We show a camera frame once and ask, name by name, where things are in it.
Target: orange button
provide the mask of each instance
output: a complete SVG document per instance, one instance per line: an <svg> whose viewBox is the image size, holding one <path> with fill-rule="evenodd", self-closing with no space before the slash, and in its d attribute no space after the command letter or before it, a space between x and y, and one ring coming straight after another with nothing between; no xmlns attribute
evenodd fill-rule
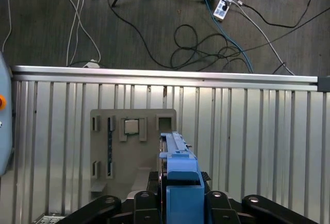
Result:
<svg viewBox="0 0 330 224"><path fill-rule="evenodd" d="M4 109L6 107L6 99L4 96L0 95L0 110Z"/></svg>

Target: white cable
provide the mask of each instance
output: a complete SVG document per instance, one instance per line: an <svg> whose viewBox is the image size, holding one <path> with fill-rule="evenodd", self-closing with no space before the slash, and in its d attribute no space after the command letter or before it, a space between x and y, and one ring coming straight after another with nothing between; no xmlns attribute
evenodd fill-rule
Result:
<svg viewBox="0 0 330 224"><path fill-rule="evenodd" d="M77 8L79 8L79 4L80 4L80 0L78 0L78 2L77 2ZM74 14L74 18L73 18L73 22L72 22L72 26L71 26L71 30L70 30L70 36L69 36L69 41L68 41L68 46L67 46L67 64L66 64L66 66L69 65L69 49L70 49L70 44L71 44L72 31L73 31L74 25L76 23L76 18L77 18L77 13Z"/></svg>
<svg viewBox="0 0 330 224"><path fill-rule="evenodd" d="M282 61L282 59L280 58L280 56L278 55L277 51L275 50L275 48L273 47L272 43L270 42L270 40L268 39L268 37L266 36L266 34L263 32L263 30L244 12L244 10L241 8L241 6L239 4L237 4L234 0L231 0L230 2L232 2L233 4L235 4L241 11L242 13L245 15L246 18L249 19L249 21L256 27L258 28L258 30L262 33L262 35L264 36L264 38L267 40L268 44L270 45L270 47L272 48L273 52L275 53L276 57L278 58L278 60L280 61L280 63L284 66L284 68L292 75L295 76L295 74L286 67L285 63Z"/></svg>
<svg viewBox="0 0 330 224"><path fill-rule="evenodd" d="M77 18L79 20L79 23L80 23L80 26L82 28L82 30L84 31L84 33L87 35L87 37L92 41L93 45L95 46L95 49L97 50L97 53L98 53L98 62L101 61L101 53L100 53L100 50L98 49L96 43L94 42L94 40L92 39L92 37L89 35L89 33L87 33L87 31L85 30L84 26L82 25L81 23L81 20L80 20L80 15L78 14L78 10L77 10L77 7L74 5L73 1L72 0L69 0L70 3L72 4L73 8L75 9L76 11L76 14L77 14Z"/></svg>
<svg viewBox="0 0 330 224"><path fill-rule="evenodd" d="M7 40L9 39L9 36L11 35L11 13L10 13L10 0L8 0L8 16L9 16L9 32L4 40L4 43L2 44L2 52L5 51L5 45Z"/></svg>
<svg viewBox="0 0 330 224"><path fill-rule="evenodd" d="M85 3L85 0L82 0L82 4L81 4L81 7L80 7L80 11L79 11L79 16L81 16L81 11L83 10L84 3ZM78 23L77 30L76 30L76 46L75 46L75 48L74 48L74 53L73 53L73 56L72 56L72 58L71 58L70 64L72 64L72 62L73 62L73 60L74 60L74 57L76 56L76 52L77 52L77 47L78 47L78 31L79 31L79 27L80 27L80 23Z"/></svg>

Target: plug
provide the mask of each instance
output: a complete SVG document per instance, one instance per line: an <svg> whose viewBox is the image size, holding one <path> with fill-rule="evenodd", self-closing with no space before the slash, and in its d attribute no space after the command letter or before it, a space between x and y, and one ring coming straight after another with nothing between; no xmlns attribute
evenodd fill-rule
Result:
<svg viewBox="0 0 330 224"><path fill-rule="evenodd" d="M83 68L100 68L96 60L92 59L90 62L86 63Z"/></svg>
<svg viewBox="0 0 330 224"><path fill-rule="evenodd" d="M227 8L229 7L229 5L230 5L230 0L229 1L225 1L225 0L222 0L222 1L224 1L226 4L224 5L224 6L222 6L222 10L223 11L226 11L227 10Z"/></svg>

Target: gray mounting plate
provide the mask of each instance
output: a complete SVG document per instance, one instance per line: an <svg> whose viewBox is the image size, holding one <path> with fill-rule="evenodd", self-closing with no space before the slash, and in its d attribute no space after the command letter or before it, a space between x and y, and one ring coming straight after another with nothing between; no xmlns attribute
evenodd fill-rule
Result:
<svg viewBox="0 0 330 224"><path fill-rule="evenodd" d="M158 169L159 135L175 130L174 109L92 110L91 198L145 190L148 171Z"/></svg>

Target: gray machine panel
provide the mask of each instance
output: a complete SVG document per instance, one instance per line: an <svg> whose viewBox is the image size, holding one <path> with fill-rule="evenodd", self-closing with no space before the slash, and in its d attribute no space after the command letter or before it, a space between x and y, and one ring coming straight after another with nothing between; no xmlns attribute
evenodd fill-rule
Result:
<svg viewBox="0 0 330 224"><path fill-rule="evenodd" d="M90 111L146 108L176 110L213 190L260 194L330 223L330 93L317 92L317 77L11 69L15 152L1 177L1 224L87 204Z"/></svg>
<svg viewBox="0 0 330 224"><path fill-rule="evenodd" d="M91 111L91 198L146 189L158 169L159 135L176 130L174 109Z"/></svg>

